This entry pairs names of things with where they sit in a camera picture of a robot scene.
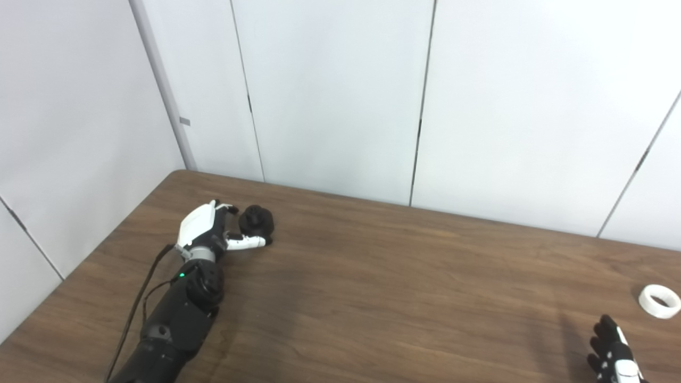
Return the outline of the white and black right hand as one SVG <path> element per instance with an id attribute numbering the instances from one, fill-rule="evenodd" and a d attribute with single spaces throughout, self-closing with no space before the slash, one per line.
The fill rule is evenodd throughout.
<path id="1" fill-rule="evenodd" d="M 593 333 L 587 363 L 596 382 L 647 382 L 622 329 L 610 315 L 599 318 Z"/>

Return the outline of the white and black left hand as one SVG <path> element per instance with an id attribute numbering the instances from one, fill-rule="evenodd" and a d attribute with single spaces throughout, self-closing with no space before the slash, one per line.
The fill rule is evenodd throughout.
<path id="1" fill-rule="evenodd" d="M 270 210 L 260 205 L 238 207 L 213 199 L 197 207 L 181 221 L 175 248 L 185 263 L 216 263 L 227 252 L 271 245 L 275 230 Z"/>

